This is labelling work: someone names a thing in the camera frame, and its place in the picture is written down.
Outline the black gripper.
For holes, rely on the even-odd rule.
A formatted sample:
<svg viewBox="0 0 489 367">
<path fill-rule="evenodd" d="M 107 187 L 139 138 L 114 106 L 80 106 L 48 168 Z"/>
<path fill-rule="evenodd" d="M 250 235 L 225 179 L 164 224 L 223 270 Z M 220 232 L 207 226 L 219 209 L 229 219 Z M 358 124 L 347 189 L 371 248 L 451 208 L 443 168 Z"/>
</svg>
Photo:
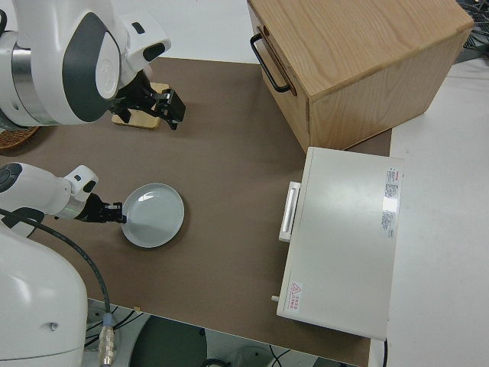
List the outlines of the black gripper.
<svg viewBox="0 0 489 367">
<path fill-rule="evenodd" d="M 161 94 L 151 87 L 146 73 L 140 71 L 115 95 L 112 100 L 112 114 L 117 115 L 124 123 L 129 123 L 131 110 L 138 110 L 163 119 L 171 130 L 176 130 L 184 119 L 186 106 L 174 89 L 164 90 L 164 104 L 159 103 L 160 98 Z"/>
<path fill-rule="evenodd" d="M 113 206 L 114 210 L 119 214 L 122 213 L 121 203 L 114 203 Z M 91 193 L 81 213 L 76 217 L 76 220 L 82 222 L 117 222 L 125 224 L 127 222 L 127 216 L 121 214 L 114 217 L 111 204 L 103 202 L 97 194 Z"/>
</svg>

